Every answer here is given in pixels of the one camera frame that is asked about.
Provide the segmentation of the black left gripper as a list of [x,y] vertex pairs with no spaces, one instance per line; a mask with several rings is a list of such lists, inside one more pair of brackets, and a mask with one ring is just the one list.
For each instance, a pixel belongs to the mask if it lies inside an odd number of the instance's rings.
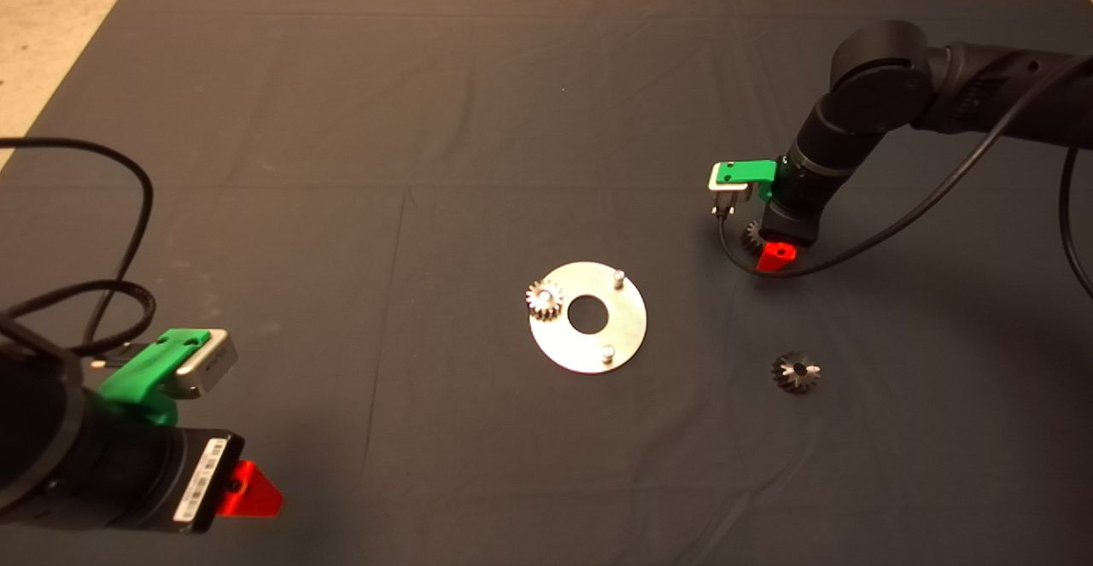
[[126,495],[106,528],[205,534],[216,516],[277,518],[283,495],[251,460],[245,438],[227,429],[157,427],[153,449],[121,465]]

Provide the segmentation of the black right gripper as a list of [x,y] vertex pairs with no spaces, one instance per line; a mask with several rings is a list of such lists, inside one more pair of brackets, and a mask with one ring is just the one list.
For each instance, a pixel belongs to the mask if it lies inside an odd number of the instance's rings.
[[777,273],[796,262],[796,246],[811,247],[819,236],[825,207],[842,188],[842,178],[778,176],[760,220],[765,240],[755,270]]

